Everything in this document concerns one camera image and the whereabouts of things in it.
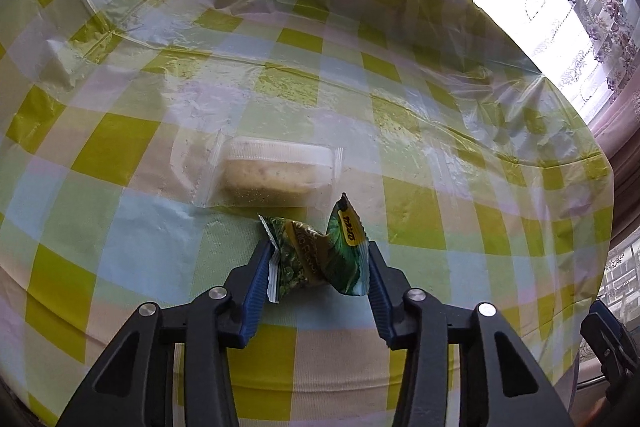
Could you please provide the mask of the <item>small green pea packet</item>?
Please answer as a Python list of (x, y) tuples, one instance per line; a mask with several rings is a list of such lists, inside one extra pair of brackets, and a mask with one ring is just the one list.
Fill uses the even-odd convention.
[(335, 203), (323, 233), (288, 218), (262, 217), (260, 222), (274, 248), (268, 265), (270, 303), (322, 285), (346, 296), (367, 295), (369, 239), (346, 195)]

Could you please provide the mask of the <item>clear packet rectangular cake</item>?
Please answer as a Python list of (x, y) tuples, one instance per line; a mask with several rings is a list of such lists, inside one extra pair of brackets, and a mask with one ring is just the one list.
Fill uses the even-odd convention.
[(335, 193), (343, 156), (341, 147), (219, 133), (193, 202), (201, 208), (322, 208)]

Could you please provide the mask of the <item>green checkered plastic tablecloth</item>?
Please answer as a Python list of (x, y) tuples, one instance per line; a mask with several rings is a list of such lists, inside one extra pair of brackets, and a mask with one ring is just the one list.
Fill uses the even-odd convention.
[(341, 153), (391, 265), (570, 380), (611, 167), (472, 0), (1, 0), (1, 376), (40, 421), (140, 303), (250, 257), (257, 212), (205, 191), (235, 136)]

